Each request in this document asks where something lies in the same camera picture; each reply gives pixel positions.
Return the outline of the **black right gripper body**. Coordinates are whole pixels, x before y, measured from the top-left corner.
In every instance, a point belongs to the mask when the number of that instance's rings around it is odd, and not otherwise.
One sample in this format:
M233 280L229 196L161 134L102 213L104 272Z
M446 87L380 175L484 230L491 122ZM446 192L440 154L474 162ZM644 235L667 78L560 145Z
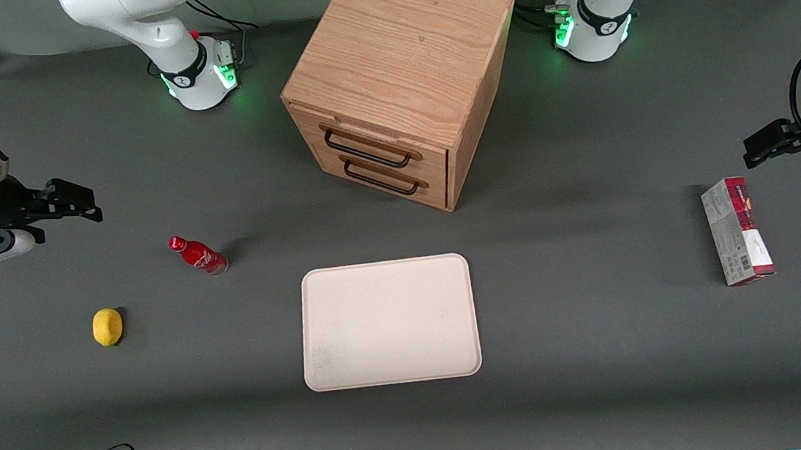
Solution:
M34 227L51 214L48 186L34 190L9 176L0 183L0 230L19 230L31 234L35 243L45 243L44 230Z

